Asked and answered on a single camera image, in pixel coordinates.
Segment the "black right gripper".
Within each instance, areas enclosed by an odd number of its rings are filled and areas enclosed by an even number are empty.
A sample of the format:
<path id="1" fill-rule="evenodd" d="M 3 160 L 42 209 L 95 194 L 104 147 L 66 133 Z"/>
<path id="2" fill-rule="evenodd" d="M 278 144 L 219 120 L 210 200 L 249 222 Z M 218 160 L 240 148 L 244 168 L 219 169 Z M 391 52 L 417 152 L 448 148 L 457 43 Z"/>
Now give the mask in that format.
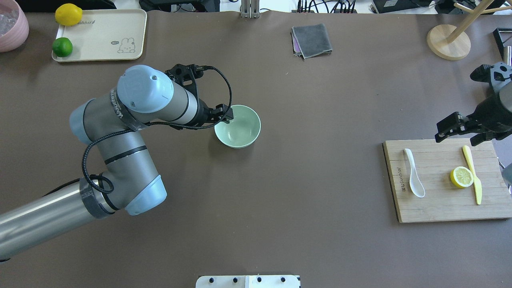
<path id="1" fill-rule="evenodd" d="M 438 133 L 435 134 L 435 141 L 440 143 L 450 136 L 465 135 L 468 133 L 466 128 L 470 133 L 477 133 L 470 139 L 472 146 L 490 141 L 495 136 L 510 136 L 511 99 L 510 95 L 491 96 L 481 102 L 468 117 L 462 116 L 459 112 L 453 112 L 437 122 Z"/>

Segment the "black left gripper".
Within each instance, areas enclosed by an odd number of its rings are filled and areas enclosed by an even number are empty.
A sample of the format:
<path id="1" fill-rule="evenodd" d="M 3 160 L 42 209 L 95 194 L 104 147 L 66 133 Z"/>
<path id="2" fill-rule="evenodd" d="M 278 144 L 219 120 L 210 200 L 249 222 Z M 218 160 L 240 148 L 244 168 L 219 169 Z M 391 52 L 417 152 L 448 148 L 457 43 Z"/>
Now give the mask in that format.
<path id="1" fill-rule="evenodd" d="M 198 100 L 198 111 L 195 118 L 195 129 L 210 129 L 220 123 L 220 120 L 233 120 L 234 113 L 232 108 L 225 104 L 219 104 L 215 108 L 210 108 L 203 102 Z"/>

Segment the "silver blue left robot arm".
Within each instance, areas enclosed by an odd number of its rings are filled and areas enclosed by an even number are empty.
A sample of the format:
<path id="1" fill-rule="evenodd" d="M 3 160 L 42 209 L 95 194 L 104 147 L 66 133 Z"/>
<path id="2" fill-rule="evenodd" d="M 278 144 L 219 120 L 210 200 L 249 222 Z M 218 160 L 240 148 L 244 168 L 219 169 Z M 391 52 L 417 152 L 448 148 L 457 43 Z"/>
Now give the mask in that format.
<path id="1" fill-rule="evenodd" d="M 128 68 L 104 96 L 70 115 L 84 144 L 82 177 L 1 215 L 1 261 L 116 211 L 135 216 L 161 204 L 166 189 L 141 130 L 165 125 L 208 129 L 234 118 L 232 102 L 209 108 L 196 80 L 209 65 L 176 64 L 161 72 L 144 64 Z"/>

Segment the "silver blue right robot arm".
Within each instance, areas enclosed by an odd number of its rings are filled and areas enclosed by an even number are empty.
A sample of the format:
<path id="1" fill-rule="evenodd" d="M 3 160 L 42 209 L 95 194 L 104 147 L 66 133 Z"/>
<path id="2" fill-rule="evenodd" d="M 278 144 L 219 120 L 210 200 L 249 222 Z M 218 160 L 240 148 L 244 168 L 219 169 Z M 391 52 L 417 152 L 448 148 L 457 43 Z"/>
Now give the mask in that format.
<path id="1" fill-rule="evenodd" d="M 438 132 L 434 137 L 437 143 L 450 136 L 465 134 L 474 134 L 470 138 L 472 146 L 493 139 L 505 139 L 511 135 L 512 129 L 511 84 L 506 84 L 499 92 L 483 100 L 470 115 L 453 112 L 437 122 L 436 126 Z"/>

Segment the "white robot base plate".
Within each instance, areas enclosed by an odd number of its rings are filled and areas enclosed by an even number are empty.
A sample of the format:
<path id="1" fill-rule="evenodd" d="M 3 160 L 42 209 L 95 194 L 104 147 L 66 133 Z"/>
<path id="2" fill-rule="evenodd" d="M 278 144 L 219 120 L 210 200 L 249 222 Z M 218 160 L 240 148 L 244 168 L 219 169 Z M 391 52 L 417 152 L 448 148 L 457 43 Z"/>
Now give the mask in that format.
<path id="1" fill-rule="evenodd" d="M 297 275 L 212 275 L 197 279 L 196 288 L 300 288 Z"/>

